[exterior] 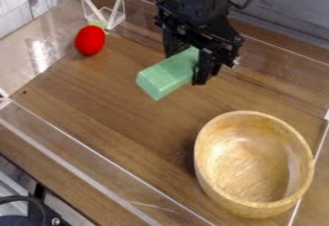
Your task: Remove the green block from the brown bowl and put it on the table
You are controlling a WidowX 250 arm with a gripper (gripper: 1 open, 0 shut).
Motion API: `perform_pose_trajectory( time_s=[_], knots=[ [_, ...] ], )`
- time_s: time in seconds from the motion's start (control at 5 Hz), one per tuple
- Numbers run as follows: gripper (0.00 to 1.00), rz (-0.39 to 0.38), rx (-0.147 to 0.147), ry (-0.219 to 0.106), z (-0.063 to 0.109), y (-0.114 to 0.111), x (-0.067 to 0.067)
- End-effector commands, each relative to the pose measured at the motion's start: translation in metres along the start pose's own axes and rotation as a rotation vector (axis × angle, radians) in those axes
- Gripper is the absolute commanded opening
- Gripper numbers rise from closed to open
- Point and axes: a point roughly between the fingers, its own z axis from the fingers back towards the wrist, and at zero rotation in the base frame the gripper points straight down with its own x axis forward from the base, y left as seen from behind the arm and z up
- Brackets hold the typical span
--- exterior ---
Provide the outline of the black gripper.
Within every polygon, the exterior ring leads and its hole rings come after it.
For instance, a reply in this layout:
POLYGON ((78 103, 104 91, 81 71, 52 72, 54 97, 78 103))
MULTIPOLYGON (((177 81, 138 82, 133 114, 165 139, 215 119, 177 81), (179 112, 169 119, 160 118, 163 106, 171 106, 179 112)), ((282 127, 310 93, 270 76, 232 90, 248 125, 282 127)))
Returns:
POLYGON ((221 64, 232 67, 239 58, 244 38, 221 16, 211 24, 196 26, 180 14, 176 0, 154 0, 153 23, 161 28, 165 57, 193 46, 199 50, 192 71, 192 85, 201 86, 217 74, 221 64))

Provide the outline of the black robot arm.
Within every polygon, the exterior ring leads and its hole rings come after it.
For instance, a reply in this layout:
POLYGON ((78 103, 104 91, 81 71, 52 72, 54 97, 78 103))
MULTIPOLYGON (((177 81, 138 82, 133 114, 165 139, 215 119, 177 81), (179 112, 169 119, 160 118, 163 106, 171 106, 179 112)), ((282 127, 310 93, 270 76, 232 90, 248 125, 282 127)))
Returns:
POLYGON ((232 67, 244 38, 228 23, 232 8, 243 9, 251 0, 154 0, 153 22, 161 28, 165 57, 188 47, 197 50, 192 85, 201 86, 223 65, 232 67))

